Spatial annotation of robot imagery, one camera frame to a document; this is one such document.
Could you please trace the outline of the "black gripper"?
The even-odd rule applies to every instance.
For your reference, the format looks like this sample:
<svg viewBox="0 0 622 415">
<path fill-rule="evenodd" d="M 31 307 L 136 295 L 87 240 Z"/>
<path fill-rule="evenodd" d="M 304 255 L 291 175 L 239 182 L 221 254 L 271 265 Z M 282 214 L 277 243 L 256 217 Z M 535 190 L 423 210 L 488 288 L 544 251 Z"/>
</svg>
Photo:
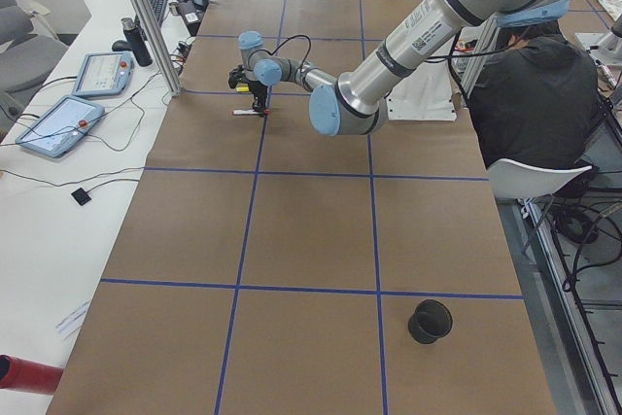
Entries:
<svg viewBox="0 0 622 415">
<path fill-rule="evenodd" d="M 249 80 L 248 87 L 254 96 L 253 111 L 260 117 L 266 117 L 269 114 L 269 109 L 266 107 L 268 87 L 255 80 Z"/>
</svg>

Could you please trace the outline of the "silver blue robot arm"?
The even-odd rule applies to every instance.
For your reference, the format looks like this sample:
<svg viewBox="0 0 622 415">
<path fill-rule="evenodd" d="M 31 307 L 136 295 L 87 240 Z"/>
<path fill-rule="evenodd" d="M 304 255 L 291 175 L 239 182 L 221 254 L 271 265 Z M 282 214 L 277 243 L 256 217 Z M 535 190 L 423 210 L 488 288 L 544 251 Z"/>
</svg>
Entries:
<svg viewBox="0 0 622 415">
<path fill-rule="evenodd" d="M 420 64 L 467 26 L 493 17 L 498 26 L 532 25 L 562 17 L 570 0 L 423 0 L 354 71 L 333 77 L 307 60 L 274 56 L 257 31 L 242 33 L 237 70 L 267 90 L 280 82 L 310 92 L 309 118 L 321 134 L 366 135 L 388 118 L 386 98 Z"/>
</svg>

